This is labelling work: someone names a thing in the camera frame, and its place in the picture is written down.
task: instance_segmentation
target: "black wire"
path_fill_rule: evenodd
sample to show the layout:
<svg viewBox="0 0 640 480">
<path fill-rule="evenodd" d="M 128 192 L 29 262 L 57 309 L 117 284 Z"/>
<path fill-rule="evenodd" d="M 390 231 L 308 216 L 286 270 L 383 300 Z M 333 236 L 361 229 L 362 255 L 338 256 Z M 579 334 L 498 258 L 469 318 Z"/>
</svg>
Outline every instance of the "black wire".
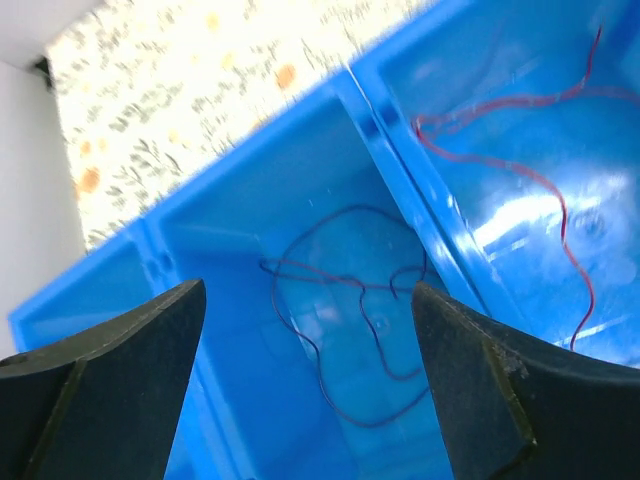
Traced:
<svg viewBox="0 0 640 480">
<path fill-rule="evenodd" d="M 324 277 L 324 281 L 319 280 L 317 278 L 312 278 L 312 277 L 302 277 L 302 276 L 296 276 L 296 275 L 282 274 L 280 272 L 280 269 L 281 269 L 282 265 L 286 264 L 287 262 L 289 262 L 289 260 L 288 260 L 289 254 L 298 245 L 300 245 L 300 243 L 302 243 L 304 240 L 309 238 L 311 235 L 313 235 L 313 233 L 315 233 L 322 226 L 326 225 L 328 222 L 330 222 L 332 220 L 335 220 L 336 218 L 338 218 L 338 217 L 340 217 L 342 215 L 346 215 L 346 214 L 354 212 L 354 211 L 367 211 L 367 212 L 376 213 L 376 214 L 381 215 L 384 218 L 388 219 L 389 221 L 391 221 L 393 223 L 396 223 L 400 227 L 403 227 L 407 231 L 413 232 L 413 230 L 411 230 L 411 228 L 409 228 L 402 220 L 390 215 L 389 213 L 387 213 L 386 211 L 384 211 L 382 209 L 379 209 L 379 208 L 373 207 L 373 206 L 369 206 L 369 205 L 352 205 L 352 206 L 340 209 L 340 210 L 334 212 L 333 214 L 321 219 L 319 222 L 314 224 L 311 228 L 309 228 L 308 230 L 303 232 L 296 239 L 294 239 L 293 242 L 285 249 L 285 251 L 283 252 L 281 258 L 275 259 L 275 260 L 273 260 L 273 259 L 272 260 L 267 260 L 266 262 L 263 262 L 261 260 L 260 263 L 259 263 L 259 266 L 260 266 L 260 268 L 262 270 L 270 273 L 273 276 L 273 280 L 272 280 L 272 283 L 271 283 L 271 303 L 273 305 L 273 309 L 274 309 L 276 315 L 278 316 L 278 318 L 280 319 L 282 324 L 287 328 L 287 330 L 289 330 L 290 332 L 294 333 L 295 335 L 297 335 L 298 337 L 303 339 L 314 350 L 315 355 L 316 355 L 316 368 L 317 368 L 317 371 L 318 371 L 318 381 L 319 381 L 319 384 L 320 384 L 320 390 L 322 391 L 322 394 L 325 397 L 325 400 L 327 401 L 329 406 L 333 410 L 335 410 L 335 412 L 340 417 L 342 417 L 344 420 L 348 421 L 349 423 L 352 423 L 353 425 L 356 425 L 356 426 L 361 427 L 361 428 L 378 428 L 378 427 L 382 427 L 384 425 L 388 425 L 389 423 L 392 423 L 393 421 L 397 420 L 399 417 L 401 417 L 402 415 L 404 415 L 405 413 L 410 411 L 413 407 L 415 407 L 424 398 L 424 396 L 429 392 L 429 387 L 426 387 L 425 389 L 420 391 L 418 393 L 418 395 L 411 402 L 409 402 L 407 405 L 405 405 L 403 408 L 401 408 L 397 412 L 395 412 L 392 415 L 390 415 L 388 417 L 385 417 L 383 419 L 380 419 L 380 420 L 377 420 L 377 421 L 374 421 L 374 422 L 365 422 L 365 421 L 361 421 L 361 420 L 358 420 L 358 419 L 352 417 L 351 415 L 347 414 L 344 410 L 342 410 L 340 407 L 338 407 L 338 405 L 336 405 L 336 403 L 331 399 L 331 396 L 329 395 L 329 392 L 327 391 L 327 387 L 325 385 L 324 376 L 323 376 L 323 373 L 322 373 L 322 361 L 321 361 L 321 357 L 320 357 L 320 349 L 318 348 L 316 343 L 313 340 L 311 340 L 311 338 L 309 338 L 304 333 L 298 331 L 291 323 L 289 323 L 287 321 L 287 319 L 284 317 L 284 315 L 280 311 L 280 308 L 278 307 L 278 302 L 276 300 L 276 297 L 277 297 L 277 295 L 276 295 L 276 293 L 277 293 L 277 282 L 278 282 L 278 279 L 280 277 L 286 278 L 286 279 L 290 279 L 290 280 L 308 281 L 308 282 L 311 282 L 311 283 L 330 284 L 330 283 L 336 283 L 336 282 L 343 282 L 343 283 L 346 282 L 346 283 L 351 284 L 351 285 L 359 286 L 361 288 L 361 293 L 360 293 L 360 298 L 359 298 L 360 312 L 361 312 L 363 318 L 365 319 L 365 322 L 367 323 L 369 329 L 371 330 L 371 332 L 373 334 L 373 337 L 374 337 L 374 340 L 375 340 L 375 343 L 376 343 L 376 348 L 377 348 L 378 353 L 380 355 L 380 359 L 381 359 L 381 362 L 383 364 L 383 367 L 385 369 L 386 374 L 389 375 L 394 380 L 404 381 L 404 380 L 408 380 L 410 378 L 413 378 L 415 375 L 417 375 L 420 372 L 420 368 L 417 368 L 416 370 L 411 371 L 411 372 L 409 372 L 407 374 L 397 375 L 393 371 L 391 371 L 391 369 L 389 368 L 388 363 L 386 361 L 386 357 L 384 355 L 384 350 L 382 349 L 382 345 L 381 345 L 380 339 L 378 337 L 378 334 L 377 334 L 377 332 L 375 330 L 375 327 L 371 323 L 371 320 L 369 319 L 369 317 L 368 317 L 368 315 L 366 313 L 366 310 L 364 308 L 364 296 L 366 294 L 366 285 L 363 282 L 361 282 L 360 280 L 358 280 L 356 277 L 354 277 L 352 275 L 341 275 L 341 276 L 340 275 L 335 275 L 334 276 L 334 275 L 328 274 L 326 272 L 323 272 L 323 271 L 321 271 L 319 269 L 314 269 L 313 267 L 311 267 L 311 269 L 314 271 L 314 273 Z M 404 273 L 406 271 L 415 271 L 415 270 L 419 270 L 421 272 L 421 278 L 423 278 L 424 275 L 426 274 L 426 271 L 427 271 L 427 257 L 426 257 L 426 252 L 424 251 L 424 249 L 422 249 L 422 252 L 423 252 L 422 267 L 415 267 L 415 266 L 402 267 L 402 268 L 400 268 L 399 270 L 397 270 L 395 273 L 393 273 L 391 275 L 391 278 L 389 280 L 389 289 L 391 290 L 392 294 L 394 295 L 394 297 L 396 299 L 398 298 L 396 292 L 400 291 L 400 289 L 394 287 L 393 280 L 394 280 L 395 277 L 397 277 L 398 274 Z M 276 266 L 275 266 L 274 269 L 269 269 L 266 266 L 266 263 L 268 261 L 276 262 Z"/>
</svg>

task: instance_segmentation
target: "red string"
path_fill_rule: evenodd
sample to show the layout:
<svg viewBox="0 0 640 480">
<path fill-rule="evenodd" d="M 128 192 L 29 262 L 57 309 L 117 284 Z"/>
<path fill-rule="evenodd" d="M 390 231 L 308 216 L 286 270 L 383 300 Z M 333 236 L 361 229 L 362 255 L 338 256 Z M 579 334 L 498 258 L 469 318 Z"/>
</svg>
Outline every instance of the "red string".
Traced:
<svg viewBox="0 0 640 480">
<path fill-rule="evenodd" d="M 591 77 L 591 72 L 593 69 L 593 57 L 596 52 L 596 48 L 598 47 L 598 43 L 600 42 L 600 37 L 602 35 L 602 26 L 598 29 L 598 33 L 596 35 L 593 44 L 591 45 L 591 49 L 589 51 L 589 56 L 587 58 L 587 68 L 582 79 L 573 85 L 559 93 L 551 94 L 551 95 L 514 95 L 509 97 L 498 98 L 494 100 L 490 100 L 478 105 L 473 105 L 471 107 L 466 107 L 459 111 L 446 113 L 444 115 L 420 115 L 413 120 L 413 128 L 418 136 L 418 139 L 422 142 L 422 144 L 428 148 L 431 152 L 436 155 L 448 160 L 450 162 L 456 163 L 480 163 L 492 168 L 498 168 L 503 170 L 509 170 L 519 175 L 525 176 L 533 180 L 535 183 L 541 185 L 546 190 L 551 192 L 554 197 L 558 199 L 560 203 L 560 208 L 562 210 L 562 224 L 560 227 L 560 240 L 562 242 L 562 248 L 564 250 L 565 255 L 569 259 L 569 262 L 573 265 L 573 267 L 578 271 L 580 276 L 583 278 L 587 289 L 589 291 L 589 308 L 587 312 L 582 317 L 582 320 L 578 324 L 575 329 L 573 335 L 571 336 L 571 341 L 569 344 L 569 348 L 573 351 L 575 348 L 576 338 L 580 331 L 584 328 L 586 323 L 589 321 L 589 318 L 593 314 L 593 310 L 596 304 L 596 295 L 593 287 L 593 283 L 589 277 L 587 271 L 580 265 L 575 255 L 571 251 L 569 244 L 567 243 L 567 225 L 569 221 L 569 210 L 567 208 L 567 202 L 564 199 L 564 196 L 549 179 L 536 172 L 530 167 L 523 165 L 517 162 L 510 162 L 506 160 L 502 160 L 497 157 L 485 156 L 485 155 L 476 155 L 476 154 L 459 154 L 454 153 L 448 150 L 445 150 L 438 145 L 435 144 L 435 140 L 437 136 L 441 133 L 445 134 L 453 134 L 461 129 L 467 127 L 470 123 L 472 123 L 477 118 L 487 115 L 491 112 L 494 112 L 503 108 L 538 108 L 538 107 L 547 107 L 550 105 L 554 105 L 560 102 L 564 102 L 567 100 L 575 99 L 578 97 L 609 97 L 609 98 L 618 98 L 622 100 L 627 100 L 633 103 L 636 103 L 640 106 L 640 96 L 636 95 L 633 92 L 624 90 L 622 88 L 607 86 L 607 87 L 586 87 L 586 83 L 589 81 Z M 423 127 L 425 125 L 429 125 L 433 127 L 433 130 L 430 133 L 424 133 Z"/>
</svg>

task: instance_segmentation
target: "speckled surface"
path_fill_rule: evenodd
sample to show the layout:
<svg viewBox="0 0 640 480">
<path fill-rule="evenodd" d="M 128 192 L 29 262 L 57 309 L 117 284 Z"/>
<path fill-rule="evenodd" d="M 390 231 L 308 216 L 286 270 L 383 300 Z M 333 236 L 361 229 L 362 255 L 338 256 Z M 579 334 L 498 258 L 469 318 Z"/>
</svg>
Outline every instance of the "speckled surface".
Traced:
<svg viewBox="0 0 640 480">
<path fill-rule="evenodd" d="M 434 0 L 109 0 L 49 46 L 88 249 Z"/>
</svg>

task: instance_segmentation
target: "blue container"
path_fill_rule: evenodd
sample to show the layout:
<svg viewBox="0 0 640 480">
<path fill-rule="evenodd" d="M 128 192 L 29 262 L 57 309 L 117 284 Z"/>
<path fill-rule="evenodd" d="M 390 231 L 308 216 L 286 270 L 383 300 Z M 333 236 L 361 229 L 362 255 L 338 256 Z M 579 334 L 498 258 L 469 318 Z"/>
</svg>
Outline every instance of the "blue container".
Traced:
<svg viewBox="0 0 640 480">
<path fill-rule="evenodd" d="M 316 222 L 349 208 L 289 258 L 386 285 L 395 270 L 421 264 L 424 244 L 432 253 L 425 280 L 482 308 L 342 72 L 18 309 L 11 321 L 19 347 L 51 343 L 200 277 L 207 317 L 167 478 L 450 478 L 429 395 L 382 427 L 353 425 L 325 400 L 313 348 L 274 310 L 260 260 L 283 255 Z M 405 272 L 395 285 L 417 277 Z M 376 422 L 417 398 L 427 379 L 422 368 L 404 382 L 385 374 L 359 297 L 353 286 L 280 279 L 275 299 L 286 321 L 318 344 L 335 403 Z M 367 291 L 363 305 L 389 367 L 420 367 L 408 294 Z"/>
<path fill-rule="evenodd" d="M 557 199 L 509 171 L 427 153 L 409 120 L 567 89 L 584 75 L 601 23 L 588 84 L 638 91 L 640 2 L 633 0 L 442 1 L 353 66 L 486 310 L 563 346 L 589 296 L 562 250 Z M 596 294 L 576 350 L 628 365 L 640 358 L 639 107 L 580 98 L 502 110 L 439 143 L 523 163 L 559 187 L 570 214 L 568 243 Z"/>
</svg>

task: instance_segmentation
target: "cable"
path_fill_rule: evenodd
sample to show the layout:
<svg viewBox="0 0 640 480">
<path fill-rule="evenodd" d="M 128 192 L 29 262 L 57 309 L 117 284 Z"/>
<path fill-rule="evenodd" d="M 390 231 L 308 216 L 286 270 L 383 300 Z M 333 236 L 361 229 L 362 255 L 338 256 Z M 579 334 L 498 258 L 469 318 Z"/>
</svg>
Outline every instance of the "cable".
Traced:
<svg viewBox="0 0 640 480">
<path fill-rule="evenodd" d="M 461 129 L 467 127 L 470 123 L 472 123 L 477 118 L 487 115 L 493 111 L 503 108 L 537 108 L 537 107 L 547 107 L 550 105 L 554 105 L 556 103 L 564 102 L 567 100 L 571 100 L 574 98 L 578 98 L 580 96 L 583 97 L 597 97 L 597 96 L 606 96 L 611 98 L 619 98 L 627 101 L 631 101 L 633 103 L 637 103 L 640 105 L 640 96 L 635 93 L 626 91 L 624 89 L 618 87 L 586 87 L 587 82 L 591 78 L 591 72 L 593 70 L 593 58 L 600 42 L 600 38 L 602 35 L 602 26 L 598 29 L 598 33 L 595 37 L 591 45 L 591 49 L 589 51 L 589 55 L 587 57 L 587 67 L 586 72 L 582 79 L 573 85 L 572 87 L 564 90 L 562 92 L 558 92 L 552 95 L 515 95 L 509 97 L 503 97 L 499 99 L 490 100 L 479 105 L 473 105 L 471 107 L 463 108 L 459 111 L 450 112 L 440 116 L 427 116 L 420 115 L 416 117 L 412 122 L 413 130 L 417 135 L 418 139 L 422 142 L 422 144 L 428 148 L 430 151 L 435 153 L 436 155 L 448 160 L 450 162 L 456 163 L 480 163 L 492 168 L 498 168 L 503 170 L 509 170 L 514 173 L 517 173 L 522 176 L 526 176 L 538 183 L 549 192 L 551 192 L 559 201 L 560 207 L 562 210 L 562 223 L 560 227 L 560 240 L 562 242 L 562 248 L 565 252 L 565 255 L 569 259 L 569 262 L 573 265 L 573 267 L 578 271 L 580 276 L 583 278 L 587 289 L 589 291 L 589 308 L 587 312 L 582 317 L 582 320 L 578 324 L 575 329 L 571 341 L 569 344 L 569 348 L 574 351 L 575 342 L 578 334 L 584 328 L 586 323 L 589 321 L 589 318 L 593 314 L 596 303 L 595 289 L 593 287 L 593 283 L 589 277 L 587 271 L 580 265 L 577 258 L 573 254 L 569 244 L 567 243 L 567 225 L 569 221 L 569 210 L 567 208 L 567 203 L 564 199 L 564 196 L 560 192 L 560 190 L 546 177 L 536 172 L 532 168 L 527 167 L 521 163 L 510 162 L 506 160 L 502 160 L 500 158 L 486 156 L 486 155 L 476 155 L 476 154 L 459 154 L 450 152 L 445 150 L 438 145 L 435 144 L 435 140 L 437 136 L 442 133 L 442 129 L 445 126 L 448 126 L 444 130 L 446 134 L 453 134 Z M 424 133 L 423 127 L 425 125 L 431 125 L 434 127 L 434 130 L 431 133 Z"/>
<path fill-rule="evenodd" d="M 296 239 L 293 240 L 293 242 L 285 249 L 284 253 L 282 254 L 281 258 L 262 258 L 259 262 L 259 267 L 272 275 L 273 280 L 271 283 L 271 303 L 273 306 L 273 309 L 277 315 L 277 317 L 279 318 L 279 320 L 281 321 L 281 323 L 287 328 L 287 330 L 289 330 L 290 332 L 294 333 L 295 335 L 297 335 L 299 338 L 303 339 L 305 342 L 307 342 L 311 348 L 313 349 L 313 351 L 315 352 L 316 355 L 316 368 L 317 368 L 317 372 L 318 372 L 318 380 L 319 380 L 319 384 L 320 384 L 320 390 L 322 391 L 323 396 L 325 397 L 325 400 L 327 401 L 327 403 L 329 404 L 329 406 L 340 416 L 342 417 L 344 420 L 348 421 L 349 423 L 352 423 L 353 425 L 356 425 L 358 427 L 361 428 L 378 428 L 378 427 L 382 427 L 385 425 L 388 425 L 389 423 L 392 423 L 393 421 L 397 420 L 398 418 L 400 418 L 402 415 L 404 415 L 405 413 L 407 413 L 408 411 L 410 411 L 413 407 L 415 407 L 421 400 L 422 398 L 424 398 L 424 396 L 429 392 L 429 387 L 426 387 L 425 389 L 421 390 L 416 397 L 414 397 L 414 399 L 409 402 L 407 405 L 405 405 L 403 408 L 401 408 L 400 410 L 396 411 L 395 413 L 393 413 L 392 415 L 382 418 L 380 420 L 377 421 L 373 421 L 373 422 L 366 422 L 366 421 L 362 421 L 362 420 L 358 420 L 354 417 L 352 417 L 351 415 L 347 414 L 344 410 L 342 410 L 340 407 L 338 407 L 338 405 L 336 405 L 336 403 L 333 401 L 333 399 L 331 398 L 331 396 L 329 395 L 329 392 L 327 390 L 327 386 L 325 384 L 325 380 L 324 380 L 324 375 L 323 375 L 323 371 L 322 371 L 322 361 L 321 361 L 321 356 L 320 356 L 320 348 L 316 345 L 316 343 L 311 340 L 311 338 L 309 338 L 306 334 L 298 331 L 291 323 L 289 323 L 287 321 L 287 319 L 285 318 L 285 316 L 282 314 L 282 311 L 280 310 L 280 307 L 278 306 L 278 302 L 277 302 L 277 282 L 278 279 L 282 278 L 282 279 L 287 279 L 287 280 L 297 280 L 297 281 L 304 281 L 304 282 L 309 282 L 309 283 L 315 283 L 315 284 L 334 284 L 334 283 L 339 283 L 339 284 L 343 284 L 343 285 L 347 285 L 347 286 L 352 286 L 352 287 L 358 287 L 360 288 L 360 296 L 358 299 L 358 305 L 359 305 L 359 309 L 360 309 L 360 314 L 362 315 L 362 317 L 364 318 L 369 330 L 371 331 L 371 333 L 373 334 L 373 338 L 376 344 L 376 349 L 378 350 L 378 354 L 380 356 L 380 361 L 383 365 L 383 368 L 385 370 L 385 373 L 392 378 L 393 380 L 396 381 L 407 381 L 410 380 L 412 378 L 414 378 L 417 374 L 420 373 L 420 368 L 416 368 L 406 374 L 396 374 L 395 372 L 393 372 L 391 370 L 391 368 L 388 365 L 386 356 L 384 354 L 384 350 L 382 348 L 382 344 L 380 342 L 380 338 L 378 337 L 378 333 L 375 330 L 375 327 L 373 325 L 373 323 L 371 322 L 371 320 L 369 319 L 369 316 L 367 315 L 367 312 L 364 308 L 364 298 L 367 292 L 367 289 L 375 289 L 375 290 L 388 290 L 390 292 L 392 292 L 394 298 L 398 298 L 397 297 L 397 292 L 402 292 L 402 293 L 410 293 L 411 289 L 409 288 L 403 288 L 403 287 L 395 287 L 393 285 L 393 280 L 398 276 L 398 274 L 400 273 L 404 273 L 407 271 L 418 271 L 420 273 L 420 278 L 424 278 L 424 275 L 427 272 L 427 256 L 426 256 L 426 252 L 424 251 L 424 249 L 422 249 L 422 266 L 420 267 L 416 267 L 416 266 L 409 266 L 409 267 L 402 267 L 398 270 L 396 270 L 396 272 L 394 272 L 391 275 L 391 278 L 389 280 L 389 285 L 378 285 L 378 284 L 367 284 L 364 282 L 361 282 L 359 279 L 357 279 L 355 276 L 353 275 L 333 275 L 331 273 L 325 272 L 323 270 L 320 270 L 318 268 L 315 268 L 311 265 L 307 265 L 301 262 L 297 262 L 294 260 L 290 260 L 287 257 L 289 256 L 289 254 L 295 249 L 296 246 L 300 245 L 300 243 L 302 241 L 304 241 L 305 239 L 309 238 L 311 235 L 313 235 L 313 233 L 315 233 L 319 228 L 321 228 L 322 226 L 326 225 L 328 222 L 335 220 L 336 218 L 342 216 L 342 215 L 346 215 L 348 213 L 352 213 L 355 211 L 365 211 L 365 212 L 371 212 L 371 213 L 376 213 L 378 215 L 383 216 L 384 218 L 390 220 L 391 222 L 399 225 L 400 227 L 403 227 L 404 229 L 406 229 L 407 231 L 412 231 L 402 220 L 390 215 L 389 213 L 385 212 L 382 209 L 379 209 L 377 207 L 373 207 L 373 206 L 369 206 L 369 205 L 352 205 L 346 208 L 343 208 L 341 210 L 338 210 L 336 212 L 334 212 L 331 215 L 328 215 L 327 217 L 324 217 L 323 219 L 321 219 L 319 222 L 317 222 L 316 224 L 314 224 L 311 228 L 309 228 L 308 230 L 306 230 L 305 232 L 303 232 L 301 235 L 299 235 Z M 275 263 L 275 267 L 274 268 L 269 268 L 269 264 L 273 264 Z M 280 269 L 283 265 L 290 265 L 293 266 L 295 268 L 300 268 L 303 270 L 306 270 L 312 274 L 314 274 L 315 276 L 302 276 L 302 275 L 291 275 L 291 274 L 283 274 Z"/>
</svg>

